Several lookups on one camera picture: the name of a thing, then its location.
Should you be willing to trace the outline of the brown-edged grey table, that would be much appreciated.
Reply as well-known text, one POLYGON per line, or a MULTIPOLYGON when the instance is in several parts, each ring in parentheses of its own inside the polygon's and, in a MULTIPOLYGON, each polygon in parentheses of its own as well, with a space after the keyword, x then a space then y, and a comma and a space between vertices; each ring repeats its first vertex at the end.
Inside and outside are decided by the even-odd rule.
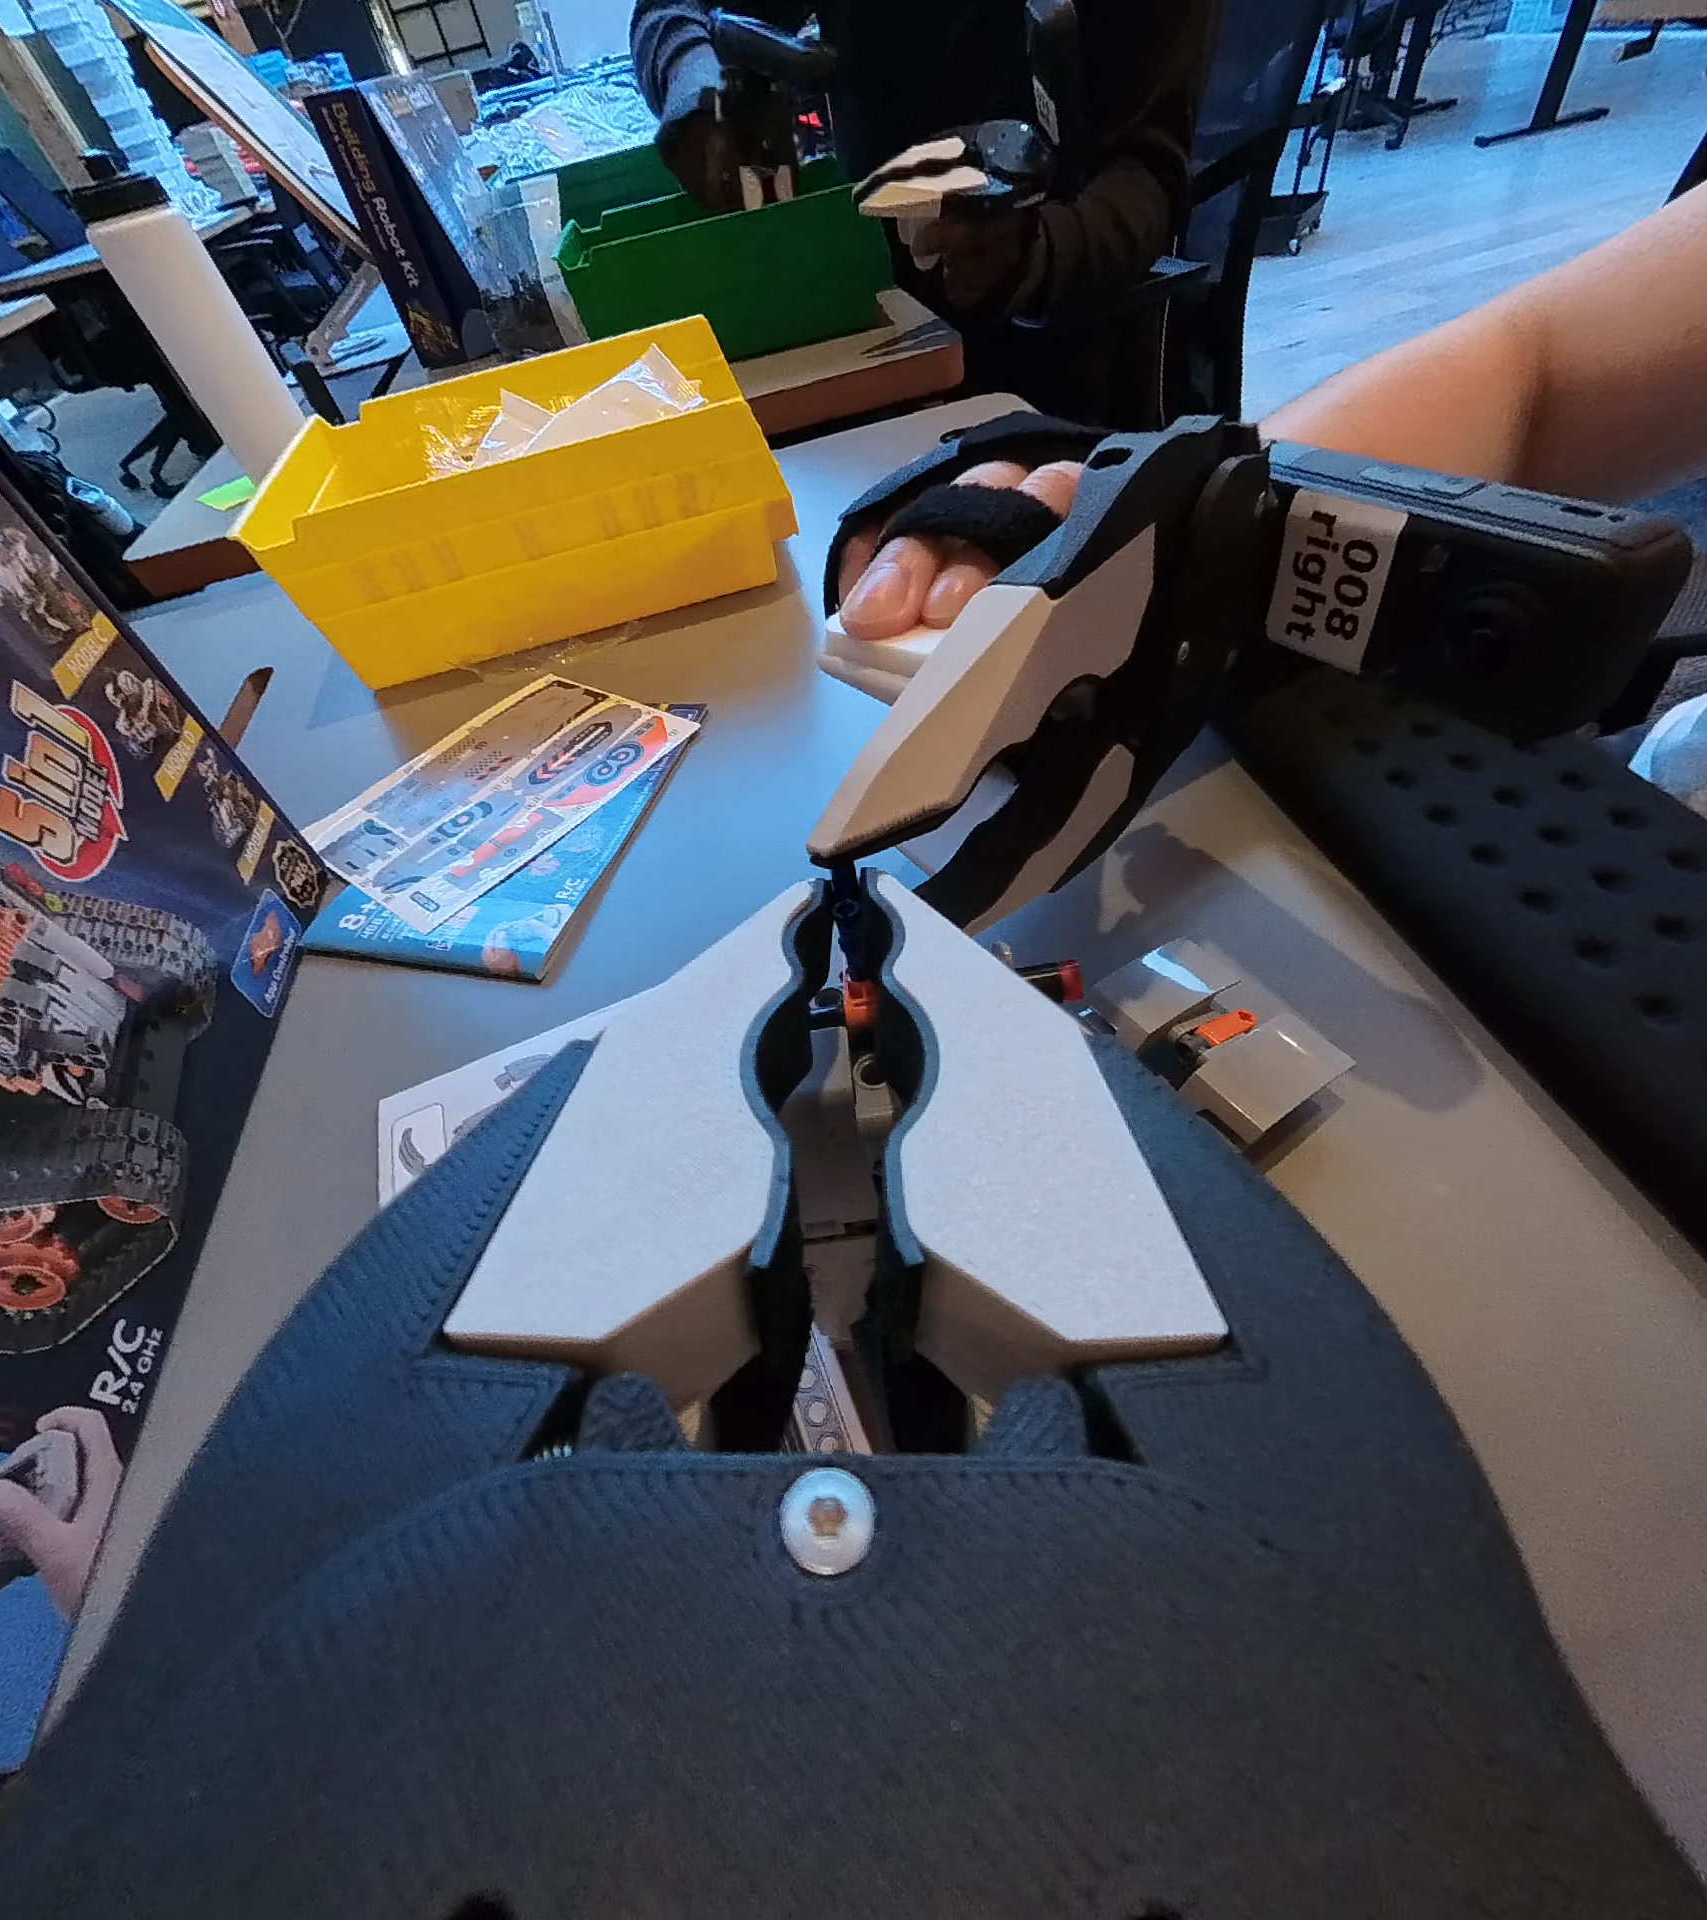
MULTIPOLYGON (((960 333, 902 289, 882 291, 878 308, 878 325, 732 363, 770 443, 784 446, 836 426, 886 420, 960 394, 960 333)), ((221 446, 131 546, 127 564, 159 601, 259 569, 251 549, 235 535, 243 506, 213 506, 203 497, 241 477, 241 464, 221 446)))

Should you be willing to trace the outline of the printed sticker sheet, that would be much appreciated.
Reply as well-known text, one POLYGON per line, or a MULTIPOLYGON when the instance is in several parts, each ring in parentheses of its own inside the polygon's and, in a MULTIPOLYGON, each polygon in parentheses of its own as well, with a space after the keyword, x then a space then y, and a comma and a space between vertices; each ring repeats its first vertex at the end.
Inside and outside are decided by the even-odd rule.
POLYGON ((524 683, 307 832, 327 864, 430 933, 598 813, 700 718, 590 683, 524 683))

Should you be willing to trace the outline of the grey curved toy panel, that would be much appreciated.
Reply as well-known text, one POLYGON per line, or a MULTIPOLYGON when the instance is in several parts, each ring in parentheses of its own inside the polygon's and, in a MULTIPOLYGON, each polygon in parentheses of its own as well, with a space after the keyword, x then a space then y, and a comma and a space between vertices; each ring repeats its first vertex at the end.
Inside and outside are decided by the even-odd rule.
POLYGON ((1280 1150, 1354 1060, 1218 946, 1178 937, 1094 979, 1090 1013, 1242 1152, 1280 1150))

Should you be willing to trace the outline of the white water bottle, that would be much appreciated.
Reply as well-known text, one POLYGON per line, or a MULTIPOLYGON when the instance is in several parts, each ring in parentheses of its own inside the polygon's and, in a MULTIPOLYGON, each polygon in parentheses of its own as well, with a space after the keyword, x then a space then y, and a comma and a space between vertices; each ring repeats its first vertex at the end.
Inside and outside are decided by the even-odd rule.
POLYGON ((255 484, 303 431, 289 376, 263 343, 193 220, 151 176, 77 187, 75 208, 121 291, 255 484))

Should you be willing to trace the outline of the clear plastic bags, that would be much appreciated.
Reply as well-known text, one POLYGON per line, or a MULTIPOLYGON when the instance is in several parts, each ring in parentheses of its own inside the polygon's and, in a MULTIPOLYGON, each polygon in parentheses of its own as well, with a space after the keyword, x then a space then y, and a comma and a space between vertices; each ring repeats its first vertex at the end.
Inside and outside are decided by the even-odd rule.
POLYGON ((684 418, 702 405, 702 384, 652 346, 582 395, 546 403, 502 390, 498 400, 456 405, 448 420, 422 427, 424 457, 442 477, 684 418))

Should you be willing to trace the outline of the black perforated panel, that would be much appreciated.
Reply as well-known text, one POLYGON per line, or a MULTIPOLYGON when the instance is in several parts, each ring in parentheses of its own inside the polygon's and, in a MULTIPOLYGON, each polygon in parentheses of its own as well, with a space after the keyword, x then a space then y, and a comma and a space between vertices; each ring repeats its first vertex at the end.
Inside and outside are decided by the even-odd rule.
POLYGON ((1236 755, 1707 1259, 1707 819, 1596 744, 1330 670, 1236 755))

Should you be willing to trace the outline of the black mesh office chair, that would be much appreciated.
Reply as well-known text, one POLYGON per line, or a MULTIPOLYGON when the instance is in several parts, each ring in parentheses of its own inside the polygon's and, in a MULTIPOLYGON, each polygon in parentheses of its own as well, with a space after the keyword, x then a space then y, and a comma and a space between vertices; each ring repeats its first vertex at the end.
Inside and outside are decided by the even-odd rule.
POLYGON ((1320 228, 1326 187, 1286 191, 1280 174, 1290 137, 1312 134, 1320 114, 1306 84, 1330 12, 1328 2, 1220 4, 1178 257, 1234 267, 1298 254, 1320 228))

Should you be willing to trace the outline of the white instruction booklet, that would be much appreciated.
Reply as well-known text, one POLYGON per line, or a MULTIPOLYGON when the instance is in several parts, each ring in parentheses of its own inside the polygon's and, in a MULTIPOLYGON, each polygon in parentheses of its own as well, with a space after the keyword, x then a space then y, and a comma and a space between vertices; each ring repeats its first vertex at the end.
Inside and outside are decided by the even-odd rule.
MULTIPOLYGON (((462 1068, 389 1094, 379 1122, 379 1193, 383 1207, 405 1193, 494 1107, 530 1084, 566 1046, 592 1043, 606 1024, 644 994, 532 1034, 462 1068)), ((844 1355, 814 1320, 782 1450, 814 1456, 874 1452, 844 1355)))

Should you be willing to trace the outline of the blue robot kit box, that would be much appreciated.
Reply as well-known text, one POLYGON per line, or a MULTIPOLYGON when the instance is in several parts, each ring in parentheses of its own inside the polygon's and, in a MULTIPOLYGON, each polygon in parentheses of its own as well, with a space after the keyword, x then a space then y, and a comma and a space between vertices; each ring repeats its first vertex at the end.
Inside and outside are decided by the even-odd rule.
POLYGON ((0 477, 0 1779, 49 1712, 327 881, 0 477))
POLYGON ((313 93, 305 110, 422 365, 494 356, 470 221, 482 179, 434 84, 385 76, 313 93))

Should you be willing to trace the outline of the person's right forearm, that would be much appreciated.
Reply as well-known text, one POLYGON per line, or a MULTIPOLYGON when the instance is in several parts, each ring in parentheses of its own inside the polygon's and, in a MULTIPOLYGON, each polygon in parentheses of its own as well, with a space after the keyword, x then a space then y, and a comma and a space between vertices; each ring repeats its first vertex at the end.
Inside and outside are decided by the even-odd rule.
POLYGON ((1594 502, 1707 473, 1707 179, 1274 410, 1260 427, 1594 502))

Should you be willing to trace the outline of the yellow plastic bin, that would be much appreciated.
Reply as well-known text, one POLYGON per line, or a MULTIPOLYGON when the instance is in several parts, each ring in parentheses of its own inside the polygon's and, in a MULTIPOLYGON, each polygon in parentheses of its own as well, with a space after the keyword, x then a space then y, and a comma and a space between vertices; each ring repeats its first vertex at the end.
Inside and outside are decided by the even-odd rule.
POLYGON ((658 321, 309 420, 233 537, 373 690, 762 588, 798 529, 712 324, 658 321), (430 433, 558 408, 648 348, 702 387, 662 422, 438 473, 430 433))

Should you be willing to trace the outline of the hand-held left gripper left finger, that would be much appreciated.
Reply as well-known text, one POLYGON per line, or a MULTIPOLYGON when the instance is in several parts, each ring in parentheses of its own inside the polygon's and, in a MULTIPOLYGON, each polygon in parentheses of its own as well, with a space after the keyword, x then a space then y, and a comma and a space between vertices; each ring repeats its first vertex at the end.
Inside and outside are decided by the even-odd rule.
POLYGON ((792 1144, 832 947, 798 881, 610 1011, 442 1327, 450 1345, 638 1374, 776 1448, 808 1357, 792 1144))

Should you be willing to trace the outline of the grey desk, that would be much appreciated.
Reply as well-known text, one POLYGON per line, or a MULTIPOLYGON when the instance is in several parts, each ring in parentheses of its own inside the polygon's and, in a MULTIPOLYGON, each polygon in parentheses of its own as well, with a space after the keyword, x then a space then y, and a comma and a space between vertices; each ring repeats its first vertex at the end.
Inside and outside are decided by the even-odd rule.
MULTIPOLYGON (((850 497, 1002 405, 784 450, 798 535, 772 586, 470 674, 371 692, 263 574, 139 618, 213 718, 273 670, 241 751, 303 825, 546 670, 710 718, 544 986, 303 959, 51 1714, 217 1410, 377 1212, 381 1100, 656 983, 804 876, 880 714, 818 671, 824 546, 850 497)), ((1022 959, 1100 968, 1168 937, 1212 943, 1258 1005, 1354 1057, 1262 1165, 1442 1388, 1570 1667, 1707 1881, 1707 1262, 1216 741, 1100 867, 996 935, 1022 959)))

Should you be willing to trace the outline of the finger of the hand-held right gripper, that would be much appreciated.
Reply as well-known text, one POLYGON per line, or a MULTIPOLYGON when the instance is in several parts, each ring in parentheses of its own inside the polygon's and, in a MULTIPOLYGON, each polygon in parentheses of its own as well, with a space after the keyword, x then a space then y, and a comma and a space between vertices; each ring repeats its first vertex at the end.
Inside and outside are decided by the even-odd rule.
POLYGON ((1054 704, 986 749, 928 836, 922 901, 970 933, 1058 892, 1134 822, 1208 726, 1202 704, 1054 704))
POLYGON ((998 755, 1022 747, 1068 692, 1130 660, 1154 591, 1146 529, 1072 584, 986 586, 868 739, 810 837, 812 860, 894 848, 960 808, 998 755))

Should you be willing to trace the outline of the green plastic bin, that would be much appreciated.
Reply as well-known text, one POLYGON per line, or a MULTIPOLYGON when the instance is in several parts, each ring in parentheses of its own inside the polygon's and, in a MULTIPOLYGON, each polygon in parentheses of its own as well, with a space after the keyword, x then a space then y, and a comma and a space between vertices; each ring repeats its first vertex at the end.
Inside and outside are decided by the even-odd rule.
POLYGON ((556 169, 562 221, 600 224, 612 208, 630 208, 682 194, 682 185, 648 139, 620 151, 582 155, 556 169))
POLYGON ((884 232, 846 183, 754 211, 686 194, 614 205, 568 221, 558 265, 592 340, 704 317, 734 361, 866 332, 894 285, 884 232))

